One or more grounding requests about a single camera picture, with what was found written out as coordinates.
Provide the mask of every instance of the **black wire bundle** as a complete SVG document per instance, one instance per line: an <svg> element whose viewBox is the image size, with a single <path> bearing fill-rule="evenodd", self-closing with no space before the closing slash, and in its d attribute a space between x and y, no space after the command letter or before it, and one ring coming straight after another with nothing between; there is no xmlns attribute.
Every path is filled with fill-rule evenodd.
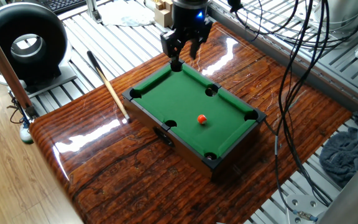
<svg viewBox="0 0 358 224"><path fill-rule="evenodd" d="M259 22L259 29L258 30L253 30L251 27L249 27L247 25L247 20L248 20L248 11L246 10L247 13L247 20L244 22L238 15L237 11L234 11L237 19L240 21L240 23L245 27L245 29L251 30L253 33L256 34L255 38L253 40L255 40L258 35L262 34L262 35L267 35L267 34L274 34L277 35L279 37L281 37L285 42L288 42L289 44L293 45L291 54L290 54L290 62L288 63L287 69L285 70L281 85L280 85L280 90L279 90L279 94L278 94L278 102L279 102L279 107L280 107L280 113L281 113L281 119L280 122L278 124L277 130L274 131L272 129L272 127L270 127L270 125L266 122L267 126L269 127L269 129L274 133L274 135L276 135L275 138L275 175L276 175L276 180L277 180L277 187L278 187L278 191L280 192L280 196L285 204L285 206L292 212L293 209L291 209L288 204L286 203L286 201L283 198L283 194L282 194L282 189L280 186L280 181L278 179L278 156L277 156L277 144L278 144L278 134L280 133L280 128L283 126L283 132L284 132L284 136L285 136L285 140L288 144L288 147L290 148L290 152L295 160L295 163L298 167L299 172L305 177L306 181L309 183L309 185L311 186L312 189L312 193L313 195L325 206L329 206L329 204L333 201L330 196L323 190L321 189L319 186L317 186L312 180L311 177L309 175L309 173L307 172L307 170L303 167L302 162L299 158L299 155L296 151L296 147L294 144L294 137L293 137L293 124L292 124L292 119L291 119L291 114L290 114L290 108L293 104L293 101L296 97L296 95L298 94L299 90L301 89L301 87L303 86L303 84L305 83L306 79L308 78L308 75L310 74L311 69L316 65L317 61L321 58L323 52L325 49L327 48L335 48L338 45L340 45L341 43L343 43L344 41L346 41L347 39L349 39L352 35L354 35L357 31L358 31L358 26L356 27L356 29L347 37L343 37L340 39L336 39L336 40L329 40L329 6L328 6L328 0L322 0L321 1L321 17L319 20L319 26L318 26L318 31L316 33L316 41L308 41L308 40L304 40L305 35L306 35L306 30L309 28L308 24L309 24L309 20L310 20L310 16L312 13L312 5L313 5L313 0L309 0L308 4L305 4L306 7L306 17L305 17L305 21L302 25L301 30L298 33L298 37L297 38L293 38L293 37L286 37L284 35L278 34L277 32L284 29L289 23L290 21L293 19L299 1L295 0L295 6L293 9L293 12L291 14L291 16L288 18L288 20L282 25L280 26L278 29L270 31L270 32L261 32L260 31L260 25L262 23L262 16L263 16L263 9L262 9L262 4L260 3L259 0L259 6L260 6L260 11L261 11L261 15L260 15L260 22ZM325 23L325 32L322 32L323 29L323 25ZM324 39L320 40L321 35L324 33ZM294 86L291 86L291 81L292 81L292 63L294 62L294 60L296 59L296 56L298 55L298 52L300 50L301 47L310 47L313 49L313 55L312 58L310 60L310 64L308 66L308 69L306 70L306 72L301 76L301 78L295 83ZM285 102L282 102L282 95L283 95L283 89L284 89L284 85L287 79L287 76L290 76L290 82L289 82L289 91L287 96L285 97Z"/></svg>
<svg viewBox="0 0 358 224"><path fill-rule="evenodd" d="M282 195L282 189L280 186L280 183L278 181L278 157L277 157L277 141L278 141L278 134L280 132L280 128L281 125L283 125L283 131L284 131L284 135L285 135L285 139L287 141L288 147L290 148L290 152L295 160L296 165L298 166L298 170L299 172L305 177L306 181L309 183L309 185L311 186L312 189L312 193L313 195L325 206L329 206L329 204L332 202L332 199L329 197L329 195L323 191L320 187L318 187L310 178L309 173L306 171L306 169L303 167L299 155L296 151L296 147L294 145L293 142L293 131L291 133L290 131L290 125L292 126L292 120L290 119L290 125L288 124L286 115L292 105L293 100L295 99L296 95L298 94L300 88L302 87L302 85L305 83L308 75L310 74L311 69L314 67L314 65L317 63L318 59L321 57L321 55L324 52L324 49L327 46L327 42L328 42L328 35L329 35L329 6L328 6L328 1L327 0L322 0L322 5L321 5L321 19L319 22L319 27L318 27L318 32L317 32L317 37L316 37L316 43L313 46L313 55L309 64L308 69L306 70L306 72L302 75L302 77L297 81L297 83L294 85L294 87L290 87L290 90L288 92L288 95L286 97L285 103L283 104L282 102L282 93L283 93L283 88L284 88L284 84L285 84L285 80L287 79L287 75L288 72L291 70L291 66L293 61L295 60L301 46L302 46L302 42L303 42L303 38L305 37L305 32L308 28L308 21L310 19L310 15L312 12L312 5L313 5L313 0L309 1L308 4L308 8L306 10L306 19L305 22L303 23L302 29L300 31L299 34L299 38L296 40L296 43L294 45L295 50L293 50L293 54L290 55L290 63L287 66L287 69L285 70L284 76L283 76L283 80L282 83L280 85L280 91L278 94L278 104L280 107L280 112L281 112L281 120L278 124L278 128L277 128L277 135L276 135L276 143L275 143L275 173L276 173L276 179L277 179L277 186L280 192L280 196L282 198L282 200L284 201L283 195ZM323 40L323 45L321 46L321 50L319 52L319 54L317 55L317 51L318 51L318 47L319 47L319 40L321 37L321 31L323 28L323 21L324 21L324 13L326 13L326 32L325 32L325 38ZM285 205L288 207L288 209L290 211L293 211L286 202L284 202Z"/></svg>
<svg viewBox="0 0 358 224"><path fill-rule="evenodd" d="M7 109L9 109L9 108L15 109L15 111L13 112L13 114L12 114L12 116L10 118L10 121L12 123L14 123L14 124L21 124L23 122L25 122L26 124L30 124L29 120L25 116L25 112L24 112L22 106L16 100L16 98L13 97L11 103L13 104L13 106L9 105L9 106L6 107ZM23 118L20 121L13 121L13 117L15 116L16 112L20 112L20 114L23 116Z"/></svg>
<svg viewBox="0 0 358 224"><path fill-rule="evenodd" d="M296 14L296 10L298 9L298 5L299 5L299 0L295 0L295 5L294 5L294 8L293 8L293 11L290 15L290 17L287 19L287 21L285 21L285 23L283 25L281 25L278 29L275 29L273 31L268 31L268 32L261 32L260 29L261 29L261 23L262 23L262 19L263 19L263 9L262 9L262 4L260 2L260 0L258 0L259 2L259 6L260 6L260 11L261 11L261 15L257 15L255 14L256 16L258 16L260 18L260 21L259 21L259 28L258 30L255 30L251 27L249 27L247 25L247 21L248 21L248 11L246 10L246 13L247 13L247 16L246 16L246 22L244 22L238 15L237 11L234 11L236 17L237 17L237 20L248 30L252 31L253 33L256 34L255 38L252 39L251 41L255 40L259 35L267 35L267 34L273 34L273 35L276 35L277 37L279 37L280 39L282 39L284 42L288 43L288 44L292 44L292 45L296 45L298 43L298 39L297 38L294 38L294 37L289 37L289 36L286 36L286 35L282 35L282 34L279 34L278 31L286 28L286 26L292 21L292 19L294 18L295 14ZM327 45L325 46L325 48L327 49L333 49L337 46L339 46L341 43L347 41L350 37L352 37L356 32L358 31L358 25L357 27L353 30L353 32L351 32L349 35L345 36L345 37L341 37L339 39L334 39L334 40L323 40L322 42L319 42L319 41L309 41L309 40L303 40L301 45L302 47L308 47L308 48L315 48L315 43L318 43L319 46L317 46L317 49L322 49L322 46L320 46L321 44L323 44L324 41L326 41L327 44L332 44L332 45Z"/></svg>

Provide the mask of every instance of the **cue tip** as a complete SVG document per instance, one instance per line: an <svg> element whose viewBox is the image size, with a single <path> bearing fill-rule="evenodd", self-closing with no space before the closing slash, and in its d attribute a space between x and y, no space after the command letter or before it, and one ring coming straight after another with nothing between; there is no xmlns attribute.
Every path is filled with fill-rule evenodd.
<svg viewBox="0 0 358 224"><path fill-rule="evenodd" d="M124 114L124 117L125 117L125 119L127 119L127 122L128 122L128 123L130 123L130 122L131 122L131 119L130 119L130 117L129 117L129 115L128 115L128 114Z"/></svg>

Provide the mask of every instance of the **gray cloth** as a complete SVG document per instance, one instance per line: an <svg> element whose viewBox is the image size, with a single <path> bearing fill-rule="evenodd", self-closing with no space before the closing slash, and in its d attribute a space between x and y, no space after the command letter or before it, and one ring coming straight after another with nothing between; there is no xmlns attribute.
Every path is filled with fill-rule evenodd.
<svg viewBox="0 0 358 224"><path fill-rule="evenodd" d="M358 125L358 113L354 115ZM350 181L358 171L357 128L349 128L331 137L320 154L320 164L340 187Z"/></svg>

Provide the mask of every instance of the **wooden floor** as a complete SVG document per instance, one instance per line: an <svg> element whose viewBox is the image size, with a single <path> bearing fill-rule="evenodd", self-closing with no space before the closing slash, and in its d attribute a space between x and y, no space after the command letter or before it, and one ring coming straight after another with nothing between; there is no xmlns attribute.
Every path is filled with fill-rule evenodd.
<svg viewBox="0 0 358 224"><path fill-rule="evenodd" d="M6 86L0 85L0 223L82 223L37 146L20 140L20 125L9 121L10 104ZM20 118L17 113L14 120Z"/></svg>

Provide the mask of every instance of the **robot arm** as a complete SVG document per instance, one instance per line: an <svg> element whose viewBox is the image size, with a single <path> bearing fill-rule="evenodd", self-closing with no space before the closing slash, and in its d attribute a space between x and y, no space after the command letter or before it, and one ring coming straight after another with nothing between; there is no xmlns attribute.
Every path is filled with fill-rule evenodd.
<svg viewBox="0 0 358 224"><path fill-rule="evenodd" d="M173 30L161 34L163 52L172 59L172 69L180 70L179 54L187 41L191 41L190 57L195 59L198 49L205 43L212 28L206 18L211 0L173 0ZM240 0L228 0L234 12L242 7Z"/></svg>

